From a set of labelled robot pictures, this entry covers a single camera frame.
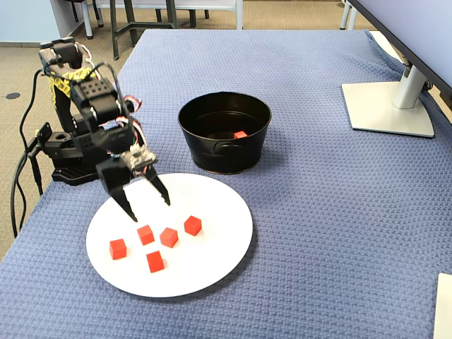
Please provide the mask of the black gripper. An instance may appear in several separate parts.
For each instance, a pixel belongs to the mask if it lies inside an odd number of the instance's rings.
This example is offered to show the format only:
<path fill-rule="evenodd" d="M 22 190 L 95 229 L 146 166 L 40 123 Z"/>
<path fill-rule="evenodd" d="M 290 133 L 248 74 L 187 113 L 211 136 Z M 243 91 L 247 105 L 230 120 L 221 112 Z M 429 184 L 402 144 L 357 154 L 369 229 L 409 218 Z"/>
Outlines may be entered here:
<path fill-rule="evenodd" d="M 133 160 L 124 159 L 122 156 L 111 157 L 97 164 L 97 173 L 110 196 L 116 201 L 121 209 L 134 221 L 138 222 L 132 211 L 131 205 L 126 197 L 124 187 L 141 175 L 149 165 L 152 165 L 152 159 Z M 170 206 L 170 195 L 167 188 L 159 179 L 154 168 L 147 168 L 145 171 L 146 179 L 157 189 L 164 202 Z"/>

